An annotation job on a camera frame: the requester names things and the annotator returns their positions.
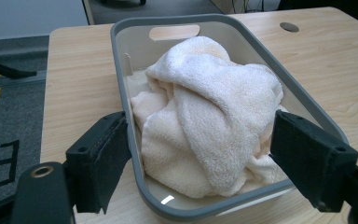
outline white towel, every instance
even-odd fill
[[[172,47],[146,75],[153,93],[131,105],[147,174],[193,198],[243,192],[247,179],[263,186],[285,178],[262,148],[283,98],[265,65],[235,64],[199,36]]]

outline terry cloth towel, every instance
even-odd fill
[[[131,105],[147,174],[192,198],[285,179],[267,156],[283,93],[265,65],[235,64],[221,45],[198,36],[172,47],[145,73],[152,92]]]

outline table surface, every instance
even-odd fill
[[[358,21],[331,8],[237,14],[262,44],[331,116],[358,150]],[[291,22],[299,32],[280,27]],[[41,161],[64,152],[99,118],[122,110],[110,42],[112,24],[61,28],[49,40]],[[322,214],[297,190],[198,223],[342,223],[350,207]],[[106,215],[76,214],[78,223],[160,223],[141,199],[131,161]]]

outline basket handle hole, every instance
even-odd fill
[[[150,30],[149,37],[154,41],[186,39],[197,36],[199,33],[198,25],[159,26]]]

